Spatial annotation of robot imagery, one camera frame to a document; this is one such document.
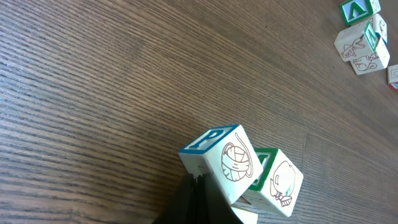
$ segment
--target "green border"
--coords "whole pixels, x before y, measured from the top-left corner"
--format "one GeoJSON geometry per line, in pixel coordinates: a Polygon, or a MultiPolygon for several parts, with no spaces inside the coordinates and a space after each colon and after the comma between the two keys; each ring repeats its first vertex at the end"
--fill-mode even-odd
{"type": "Polygon", "coordinates": [[[255,191],[260,191],[263,186],[264,183],[266,182],[268,175],[269,175],[269,171],[271,170],[271,167],[275,161],[276,158],[276,154],[278,153],[279,149],[276,148],[255,148],[254,149],[255,152],[268,152],[271,154],[266,168],[262,171],[262,173],[260,174],[260,179],[259,179],[259,183],[257,185],[250,185],[249,190],[255,190],[255,191]]]}
{"type": "Polygon", "coordinates": [[[370,29],[372,29],[373,34],[374,34],[374,36],[375,36],[376,39],[377,39],[376,43],[374,44],[374,47],[371,47],[372,51],[375,52],[377,46],[379,45],[379,38],[377,37],[377,34],[376,34],[376,32],[374,31],[374,29],[373,29],[373,26],[372,26],[372,24],[371,24],[371,21],[369,21],[368,24],[366,24],[366,27],[365,27],[365,30],[364,30],[364,34],[365,34],[366,40],[368,40],[368,44],[371,43],[371,42],[369,41],[368,35],[366,35],[366,31],[369,29],[368,27],[370,27],[370,29]]]}
{"type": "Polygon", "coordinates": [[[372,3],[370,2],[370,0],[365,0],[366,6],[367,6],[368,9],[369,9],[368,13],[367,13],[367,14],[364,14],[364,15],[361,16],[361,17],[358,17],[358,18],[354,19],[354,20],[351,21],[351,22],[348,22],[347,17],[346,17],[346,14],[344,13],[343,6],[344,6],[345,4],[348,4],[348,3],[353,2],[353,1],[355,1],[355,0],[347,0],[347,1],[345,1],[345,2],[343,2],[343,3],[340,4],[341,15],[343,16],[343,20],[344,20],[344,23],[346,24],[346,26],[349,26],[349,25],[351,25],[351,24],[354,24],[355,22],[358,22],[358,21],[364,19],[365,17],[371,16],[371,15],[374,14],[373,7],[372,7],[372,3]]]}

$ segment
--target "wooden floor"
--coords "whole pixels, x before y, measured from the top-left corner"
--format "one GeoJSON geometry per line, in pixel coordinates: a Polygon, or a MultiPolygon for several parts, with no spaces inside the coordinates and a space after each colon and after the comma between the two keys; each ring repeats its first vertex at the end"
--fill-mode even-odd
{"type": "Polygon", "coordinates": [[[304,174],[290,218],[239,200],[259,223],[398,223],[398,94],[341,61],[340,2],[1,0],[0,223],[151,223],[235,123],[304,174]]]}

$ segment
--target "wooden block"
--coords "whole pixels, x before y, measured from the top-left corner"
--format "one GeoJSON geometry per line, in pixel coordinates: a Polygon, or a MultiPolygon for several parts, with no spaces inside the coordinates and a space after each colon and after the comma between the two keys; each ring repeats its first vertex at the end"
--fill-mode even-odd
{"type": "Polygon", "coordinates": [[[254,212],[250,212],[243,208],[237,207],[235,205],[232,205],[231,208],[232,208],[232,211],[241,220],[241,222],[243,224],[256,224],[257,223],[257,219],[259,217],[258,214],[254,213],[254,212]]]}
{"type": "Polygon", "coordinates": [[[361,21],[368,21],[372,24],[373,30],[378,37],[381,37],[385,44],[387,44],[387,24],[384,19],[376,13],[375,15],[361,21]]]}
{"type": "Polygon", "coordinates": [[[388,67],[388,85],[394,90],[398,90],[398,65],[388,67]]]}
{"type": "Polygon", "coordinates": [[[241,125],[211,128],[180,150],[195,177],[210,172],[229,204],[261,174],[262,166],[241,125]]]}
{"type": "Polygon", "coordinates": [[[299,195],[303,174],[280,149],[254,149],[264,172],[243,193],[257,208],[290,217],[299,195]]]}
{"type": "Polygon", "coordinates": [[[347,0],[340,4],[344,23],[349,26],[381,10],[379,0],[347,0]]]}
{"type": "Polygon", "coordinates": [[[390,54],[387,50],[386,44],[381,40],[380,37],[379,45],[373,54],[360,57],[350,61],[350,63],[357,75],[363,75],[369,72],[375,72],[387,68],[389,61],[390,54]]]}
{"type": "Polygon", "coordinates": [[[341,31],[335,40],[335,47],[344,62],[374,53],[379,39],[369,21],[356,24],[341,31]]]}

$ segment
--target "blue border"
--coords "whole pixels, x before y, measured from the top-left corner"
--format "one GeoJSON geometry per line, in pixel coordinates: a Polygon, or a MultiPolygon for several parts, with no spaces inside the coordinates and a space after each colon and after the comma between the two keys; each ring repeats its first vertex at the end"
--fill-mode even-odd
{"type": "Polygon", "coordinates": [[[186,153],[186,154],[204,154],[206,153],[209,149],[211,149],[215,144],[219,143],[226,135],[228,135],[229,133],[231,133],[233,130],[235,130],[237,127],[239,126],[239,124],[234,124],[234,125],[227,125],[227,126],[218,126],[218,127],[214,127],[214,128],[209,128],[207,129],[204,133],[202,133],[199,136],[204,135],[208,130],[211,129],[218,129],[218,128],[232,128],[231,130],[229,130],[227,133],[224,134],[224,136],[222,138],[219,138],[219,140],[217,140],[216,142],[214,142],[211,146],[207,147],[207,149],[205,150],[193,150],[193,149],[185,149],[187,146],[191,145],[191,143],[193,143],[194,141],[196,141],[198,138],[194,139],[193,141],[191,141],[189,144],[187,144],[185,147],[183,147],[179,153],[186,153]]]}

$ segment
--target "black object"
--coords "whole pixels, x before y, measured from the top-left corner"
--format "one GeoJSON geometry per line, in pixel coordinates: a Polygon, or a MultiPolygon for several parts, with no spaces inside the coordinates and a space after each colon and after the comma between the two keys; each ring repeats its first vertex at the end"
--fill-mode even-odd
{"type": "Polygon", "coordinates": [[[242,224],[218,188],[213,176],[187,174],[167,208],[153,224],[242,224]]]}

